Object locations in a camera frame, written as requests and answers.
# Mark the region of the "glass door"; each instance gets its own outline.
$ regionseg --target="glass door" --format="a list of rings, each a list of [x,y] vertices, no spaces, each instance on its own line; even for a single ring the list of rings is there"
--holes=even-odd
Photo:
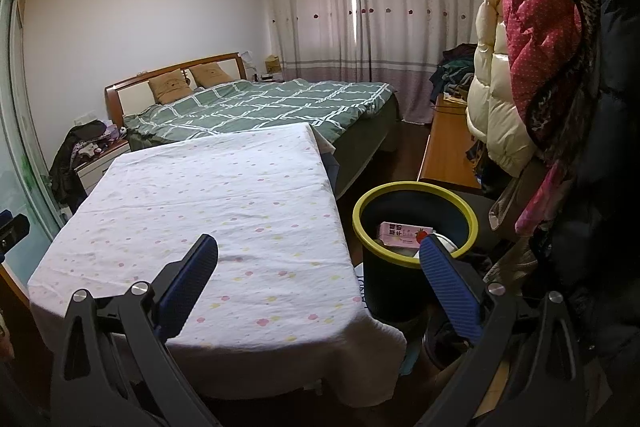
[[[29,277],[60,230],[34,176],[20,137],[10,72],[12,0],[0,0],[0,210],[24,214],[29,235],[12,248],[2,264],[3,277],[11,277],[26,294]]]
[[[14,99],[15,118],[18,124],[25,157],[22,161],[30,163],[35,184],[43,197],[34,197],[34,204],[39,205],[44,216],[45,225],[52,237],[58,233],[65,221],[62,218],[60,205],[51,190],[49,171],[44,161],[35,125],[31,118],[31,108],[27,94],[27,81],[24,76],[24,56],[22,54],[22,22],[18,14],[18,1],[14,0],[11,10],[11,26],[9,31],[9,66],[11,90]]]

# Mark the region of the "bed frame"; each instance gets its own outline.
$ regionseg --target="bed frame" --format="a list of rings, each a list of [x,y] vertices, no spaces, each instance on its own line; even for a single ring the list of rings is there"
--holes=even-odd
[[[124,125],[124,114],[139,113],[147,107],[154,104],[153,94],[148,86],[150,78],[160,74],[169,73],[170,71],[182,70],[187,82],[190,81],[186,70],[199,64],[209,64],[210,62],[219,62],[220,68],[233,78],[246,80],[246,71],[244,63],[238,53],[227,53],[225,55],[215,55],[214,57],[198,58],[181,64],[174,64],[155,71],[143,71],[132,78],[111,84],[104,88],[104,97],[106,99],[107,111],[109,117],[118,127]]]

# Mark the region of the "green plaid duvet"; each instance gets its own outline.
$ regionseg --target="green plaid duvet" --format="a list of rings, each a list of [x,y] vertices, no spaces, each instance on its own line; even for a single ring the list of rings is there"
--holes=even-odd
[[[153,105],[125,126],[142,137],[182,141],[210,134],[307,122],[334,142],[361,116],[373,116],[391,97],[388,84],[315,82],[281,84],[238,80],[167,105]]]

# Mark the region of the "trash can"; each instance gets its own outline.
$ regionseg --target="trash can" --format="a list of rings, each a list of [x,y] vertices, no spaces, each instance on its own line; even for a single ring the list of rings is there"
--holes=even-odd
[[[394,182],[372,188],[353,209],[353,228],[362,243],[364,296],[371,314],[382,322],[402,323],[422,313],[436,298],[417,257],[379,245],[383,221],[432,227],[448,237],[459,257],[478,236],[478,219],[471,207],[450,190],[422,182]]]

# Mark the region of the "curtain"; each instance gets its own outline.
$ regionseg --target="curtain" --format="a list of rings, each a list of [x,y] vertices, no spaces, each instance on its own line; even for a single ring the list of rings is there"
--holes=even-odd
[[[269,0],[271,44],[286,80],[353,82],[357,71],[351,0]]]
[[[358,62],[363,77],[396,88],[402,117],[430,123],[429,81],[442,52],[477,42],[481,0],[358,0]]]

